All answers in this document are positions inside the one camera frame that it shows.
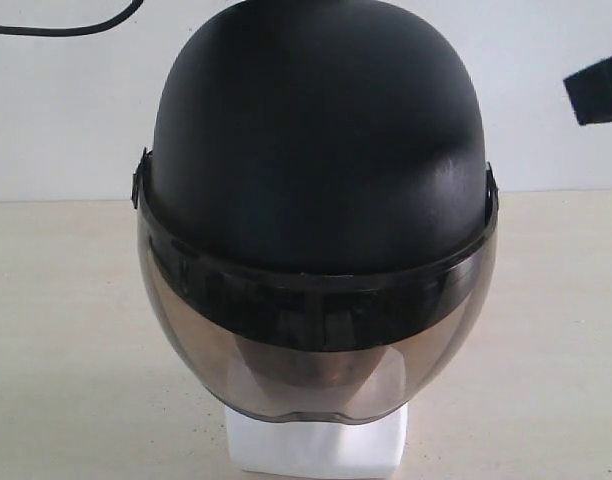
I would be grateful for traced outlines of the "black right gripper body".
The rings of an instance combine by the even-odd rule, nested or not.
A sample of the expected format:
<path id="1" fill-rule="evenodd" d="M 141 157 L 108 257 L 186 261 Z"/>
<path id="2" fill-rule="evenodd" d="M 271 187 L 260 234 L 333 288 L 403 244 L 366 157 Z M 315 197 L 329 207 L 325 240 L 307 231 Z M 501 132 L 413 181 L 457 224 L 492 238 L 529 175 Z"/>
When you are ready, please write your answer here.
<path id="1" fill-rule="evenodd" d="M 567 76 L 563 83 L 580 126 L 612 123 L 612 55 Z"/>

